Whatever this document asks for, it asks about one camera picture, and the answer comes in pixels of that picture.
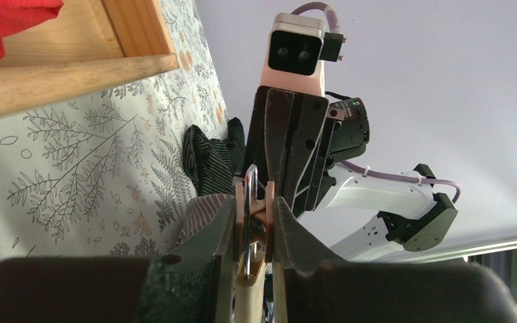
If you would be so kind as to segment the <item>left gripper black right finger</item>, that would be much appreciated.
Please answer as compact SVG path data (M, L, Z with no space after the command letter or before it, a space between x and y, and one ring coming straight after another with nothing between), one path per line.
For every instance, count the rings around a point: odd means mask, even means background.
M273 201L277 322L517 322L517 305L472 264L348 262Z

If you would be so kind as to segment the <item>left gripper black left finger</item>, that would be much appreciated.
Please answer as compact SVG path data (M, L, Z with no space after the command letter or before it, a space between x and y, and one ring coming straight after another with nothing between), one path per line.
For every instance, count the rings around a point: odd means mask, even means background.
M0 262L0 322L229 322L236 200L168 254Z

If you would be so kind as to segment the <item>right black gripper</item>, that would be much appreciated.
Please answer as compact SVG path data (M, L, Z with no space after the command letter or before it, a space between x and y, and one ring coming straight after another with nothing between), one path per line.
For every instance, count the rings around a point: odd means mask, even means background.
M274 182L275 195L293 205L297 218L315 210L330 188L337 185L329 170L339 162L364 154L370 141L370 125L361 98L327 94L336 101L329 104L330 116L324 122L296 194L296 187L287 181L287 175L291 146L305 111L304 95L261 85L254 97L244 171L251 164L256 165L258 180Z

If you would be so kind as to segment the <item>wooden clip hanger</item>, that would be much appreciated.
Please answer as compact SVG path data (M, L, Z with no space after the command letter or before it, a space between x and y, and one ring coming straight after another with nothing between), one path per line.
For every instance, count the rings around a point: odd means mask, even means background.
M273 260L275 183L268 182L258 197L258 168L248 167L236 184L234 260L238 263L234 289L234 321L262 322L267 265Z

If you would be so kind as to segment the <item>grey striped underwear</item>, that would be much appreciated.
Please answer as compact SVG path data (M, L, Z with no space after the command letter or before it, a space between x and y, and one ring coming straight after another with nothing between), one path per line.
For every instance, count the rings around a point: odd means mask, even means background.
M230 194L210 194L198 196L188 202L182 227L180 228L175 247L179 247L187 240L209 225L224 204L229 204L235 196Z

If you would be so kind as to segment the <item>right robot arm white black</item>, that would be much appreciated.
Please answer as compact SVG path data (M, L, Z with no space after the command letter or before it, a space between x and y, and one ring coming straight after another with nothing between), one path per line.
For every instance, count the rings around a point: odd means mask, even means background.
M274 184L272 194L285 199L295 217L330 207L373 211L367 223L332 246L347 260L436 247L457 216L455 198L434 190L442 181L425 164L401 174L353 164L369 140L361 99L262 85L244 161L258 168L261 184Z

